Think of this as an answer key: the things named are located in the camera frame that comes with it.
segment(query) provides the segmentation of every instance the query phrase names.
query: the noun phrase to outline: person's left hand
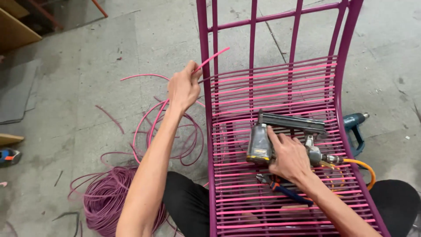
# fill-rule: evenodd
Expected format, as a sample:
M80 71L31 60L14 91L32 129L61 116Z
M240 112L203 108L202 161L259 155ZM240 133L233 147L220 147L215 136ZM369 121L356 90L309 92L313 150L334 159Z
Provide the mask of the person's left hand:
M170 107L181 110L184 114L186 110L194 104L200 93L200 86L197 83L202 75L202 69L192 74L199 65L193 60L179 73L174 73L168 82L168 99Z

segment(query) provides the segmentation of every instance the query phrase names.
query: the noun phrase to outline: pliers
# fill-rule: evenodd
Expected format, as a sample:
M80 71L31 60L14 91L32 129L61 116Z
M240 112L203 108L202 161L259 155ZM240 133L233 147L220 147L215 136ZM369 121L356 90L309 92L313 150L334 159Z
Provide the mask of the pliers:
M305 204L305 205L309 205L309 206L313 205L313 201L311 199L301 197L300 195L298 195L298 194L294 193L293 191L287 189L286 187L282 186L281 183L284 183L287 180L285 180L285 179L283 179L283 178L281 178L277 175L257 174L256 178L262 183L269 184L272 191L281 192L281 193L285 194L286 196L288 196L289 198L291 198L292 200L296 201L297 203Z

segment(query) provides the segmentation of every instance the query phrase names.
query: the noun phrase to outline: coil of pink cord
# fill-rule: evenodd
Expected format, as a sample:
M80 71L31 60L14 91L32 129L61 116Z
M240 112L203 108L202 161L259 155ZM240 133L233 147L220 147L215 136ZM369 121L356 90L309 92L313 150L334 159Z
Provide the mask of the coil of pink cord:
M203 62L194 72L199 70L203 65L209 62L209 60L213 59L220 53L228 50L229 48L225 48L224 50L219 51L211 58ZM167 77L158 75L158 74L140 74L135 76L130 76L121 79L121 81L137 77L143 75L153 75L164 78L169 80ZM157 131L155 126L163 120L164 114L166 109L165 106L168 104L168 100L161 101L157 97L154 97L158 100L158 103L153 106L149 111L144 112L144 116L140 120L136 130L134 131L133 143L130 144L133 155L135 160L140 163L141 158L143 157L143 153L140 149L136 147L136 138L138 133L142 133L146 135L145 139L145 148L147 149L150 146L152 138L154 137L154 132ZM152 122L147 117L148 114L156 109L159 108L159 113ZM121 129L122 133L123 129L121 126L113 119L106 111L104 111ZM200 126L196 123L196 121L189 115L184 114L183 117L190 121L190 124L180 125L178 128L181 127L192 127L193 131L187 137L187 139L183 142L181 152L175 156L170 157L171 159L179 159L181 164L184 166L190 166L194 164L201 156L204 148L204 136L203 131ZM147 122L150 125L150 128L147 131L140 131L139 128L143 122ZM194 149L200 145L199 154L196 158L193 159L190 163L185 163L183 158L188 157ZM113 237L115 236L115 231L117 228L117 222L120 217L121 211L123 209L124 201L127 196L128 188L133 180L133 177L136 173L137 166L129 165L124 167L113 167L106 162L104 162L103 157L108 154L128 154L126 152L108 152L101 155L100 160L103 164L107 167L111 168L107 172L100 172L100 173L93 173L89 175L84 175L79 178L76 178L70 183L70 193L68 195L68 199L70 199L70 195L75 193L83 197L83 206L84 212L86 216L86 224L87 227L91 230L97 231L101 236L104 237ZM79 192L77 189L87 184L86 191L84 193ZM155 219L155 224L152 232L155 232L159 226L164 223L168 216L165 215L165 206L162 203L159 210L158 215ZM172 226L175 229L174 235L177 233L176 227Z

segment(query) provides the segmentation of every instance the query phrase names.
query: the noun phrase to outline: chair backrest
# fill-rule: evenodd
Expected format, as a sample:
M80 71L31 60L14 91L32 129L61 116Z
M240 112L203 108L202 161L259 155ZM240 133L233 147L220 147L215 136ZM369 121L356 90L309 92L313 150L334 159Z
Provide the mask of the chair backrest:
M260 184L256 174L268 171L245 162L245 149L257 110L262 108L272 113L323 120L329 135L319 139L316 145L323 153L353 158L341 119L341 86L362 2L342 0L303 8L303 0L297 0L295 10L257 17L258 1L251 0L250 19L218 25L217 0L212 0L212 26L208 27L209 6L206 0L197 0L202 62L209 58L209 42L212 42L213 52L218 51L218 31L250 25L248 67L220 73L218 57L213 61L212 76L210 65L203 67L203 77L207 78L204 92L212 237L337 234L317 207L297 207L291 199L275 195L267 186ZM330 44L326 55L297 61L301 16L331 9L338 9L338 15L332 37L328 38ZM294 18L288 63L256 68L256 26L287 17ZM278 128L279 132L301 141L304 139L302 131ZM384 236L389 236L355 164L344 164L334 171L316 168L314 172L333 192L343 195L341 199L366 222ZM257 219L250 220L250 215Z

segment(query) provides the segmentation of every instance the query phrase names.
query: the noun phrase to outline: gray floor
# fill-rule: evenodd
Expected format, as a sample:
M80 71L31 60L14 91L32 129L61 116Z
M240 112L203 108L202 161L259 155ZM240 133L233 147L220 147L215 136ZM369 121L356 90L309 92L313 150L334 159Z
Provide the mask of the gray floor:
M328 2L305 0L306 5ZM139 73L171 76L188 60L200 61L194 0L100 3L109 18L100 19L101 14L90 1L67 2L63 22L75 29L16 50L6 59L9 65L18 65L40 58L43 77L36 108L14 127L26 138L19 145L24 156L18 165L0 172L0 181L9 182L0 190L0 229L4 233L8 231L3 223L8 220L20 237L73 236L73 217L51 222L62 212L82 211L79 200L67 201L70 181L105 170L99 161L102 153L130 151L128 142L142 111L156 103L154 95L165 98L163 79L119 79ZM250 1L220 1L218 8L220 23L250 17ZM258 14L292 8L292 0L283 0L282 4L265 0L259 2ZM325 56L335 13L331 10L302 17L296 59ZM256 66L282 63L278 46L288 59L292 23L293 19L283 19L257 26ZM232 48L220 57L221 71L247 65L248 34L248 26L220 32L219 48ZM415 111L416 107L421 111L420 37L418 0L365 1L347 60L342 94L344 114L371 114L361 127L367 144L358 159L374 168L378 180L400 179L418 190L421 126ZM126 133L122 135L95 105L111 113ZM188 112L205 128L203 108L194 105ZM206 157L207 152L190 167L174 160L170 169L205 183ZM121 164L129 158L110 155L106 160ZM63 175L54 187L61 170ZM97 236L84 227L84 236ZM170 232L171 228L164 225L156 236L170 236Z

